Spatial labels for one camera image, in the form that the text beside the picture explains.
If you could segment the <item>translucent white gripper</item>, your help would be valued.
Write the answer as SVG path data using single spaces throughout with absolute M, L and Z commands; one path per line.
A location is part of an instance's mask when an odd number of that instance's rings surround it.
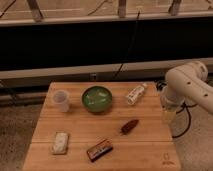
M 168 87 L 164 87 L 160 93 L 160 102 L 163 108 L 162 122 L 170 124 L 174 119 L 177 108 L 184 102 L 184 97 L 178 95 Z

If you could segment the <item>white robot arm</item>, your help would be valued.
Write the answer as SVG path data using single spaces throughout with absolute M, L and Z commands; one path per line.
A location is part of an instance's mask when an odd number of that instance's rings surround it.
M 169 124 L 177 108 L 189 99 L 213 115 L 213 87 L 206 83 L 208 69 L 200 61 L 176 66 L 165 74 L 166 86 L 160 92 L 162 122 Z

